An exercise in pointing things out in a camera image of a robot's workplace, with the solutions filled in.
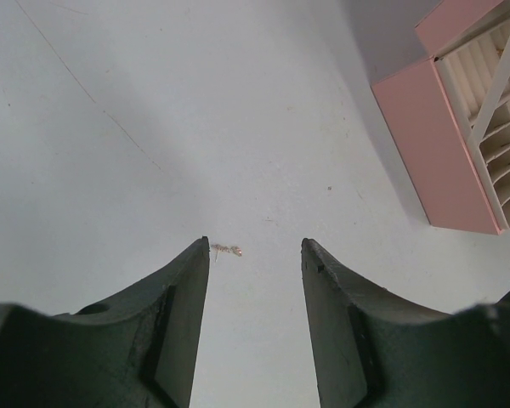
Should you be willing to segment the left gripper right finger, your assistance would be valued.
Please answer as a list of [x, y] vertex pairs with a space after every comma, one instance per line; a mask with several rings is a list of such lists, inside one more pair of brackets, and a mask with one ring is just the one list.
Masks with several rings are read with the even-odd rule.
[[302, 243], [323, 407], [510, 407], [510, 291], [446, 314], [408, 301]]

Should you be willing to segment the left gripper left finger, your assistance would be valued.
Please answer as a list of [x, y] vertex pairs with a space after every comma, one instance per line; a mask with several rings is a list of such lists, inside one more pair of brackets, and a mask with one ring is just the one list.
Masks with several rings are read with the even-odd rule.
[[209, 277], [202, 237], [75, 314], [0, 303], [0, 407], [187, 407]]

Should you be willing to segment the pink jewelry box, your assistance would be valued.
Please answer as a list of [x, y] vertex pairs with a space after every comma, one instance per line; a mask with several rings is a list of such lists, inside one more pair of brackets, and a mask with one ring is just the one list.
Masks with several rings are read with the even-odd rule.
[[441, 1], [415, 27], [423, 59], [372, 92], [428, 222], [510, 230], [510, 1]]

